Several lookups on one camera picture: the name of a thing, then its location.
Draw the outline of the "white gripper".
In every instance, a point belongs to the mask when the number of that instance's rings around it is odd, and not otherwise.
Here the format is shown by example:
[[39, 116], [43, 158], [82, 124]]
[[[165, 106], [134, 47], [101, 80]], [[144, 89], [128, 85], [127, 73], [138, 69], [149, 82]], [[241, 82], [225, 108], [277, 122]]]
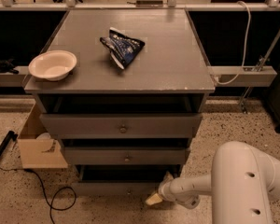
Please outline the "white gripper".
[[167, 172], [160, 183], [158, 193], [152, 193], [147, 199], [146, 204], [151, 206], [161, 203], [162, 199], [168, 202], [176, 202], [180, 194], [181, 186], [177, 179], [174, 179], [170, 172]]

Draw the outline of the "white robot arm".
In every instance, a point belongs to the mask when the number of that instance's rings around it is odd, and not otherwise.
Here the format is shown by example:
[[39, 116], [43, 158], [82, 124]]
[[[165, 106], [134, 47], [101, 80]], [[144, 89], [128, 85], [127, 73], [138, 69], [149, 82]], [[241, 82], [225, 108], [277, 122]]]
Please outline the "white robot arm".
[[167, 201], [193, 209], [202, 195], [212, 197], [212, 224], [273, 224], [270, 201], [280, 200], [280, 160], [231, 141], [217, 149], [210, 174], [166, 174], [146, 204]]

